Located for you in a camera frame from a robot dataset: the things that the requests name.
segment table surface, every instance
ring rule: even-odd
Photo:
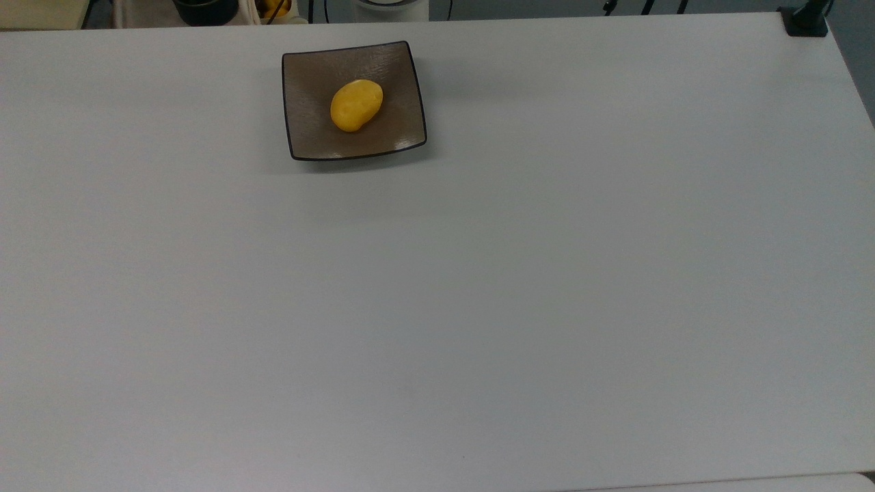
[[[80,29],[88,0],[0,0],[0,30]]]
[[[284,52],[429,142],[297,163]],[[875,468],[875,131],[777,14],[0,34],[0,488]]]
[[[861,474],[829,474],[661,485],[635,488],[634,492],[875,492],[875,484]]]

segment black cable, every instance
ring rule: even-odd
[[[618,0],[607,0],[604,5],[602,5],[602,10],[605,11],[605,17],[611,15],[614,9],[617,8]]]
[[[285,0],[282,0],[279,4],[276,4],[274,13],[271,14],[270,18],[268,19],[268,25],[273,24],[273,19],[277,18],[277,14],[279,13],[279,10],[283,8],[283,5],[285,5]],[[291,0],[289,1],[289,10],[291,10]]]

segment square plate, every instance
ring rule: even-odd
[[[334,93],[356,79],[383,89],[380,111],[347,133],[331,119]],[[406,151],[425,144],[425,114],[407,41],[283,55],[283,104],[291,156],[341,160]]]

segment black bowl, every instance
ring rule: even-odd
[[[237,0],[173,0],[188,25],[224,25],[237,15]]]

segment yellow object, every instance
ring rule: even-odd
[[[277,9],[276,7],[280,3],[282,3],[283,6],[279,8],[279,12],[276,13],[276,16],[280,18],[289,13],[289,7],[285,6],[288,2],[288,0],[264,0],[264,5],[267,7],[266,12],[264,13],[264,18],[270,18],[270,16],[273,15],[273,11]]]
[[[357,131],[382,105],[382,87],[359,79],[340,88],[331,100],[331,120],[343,131]]]

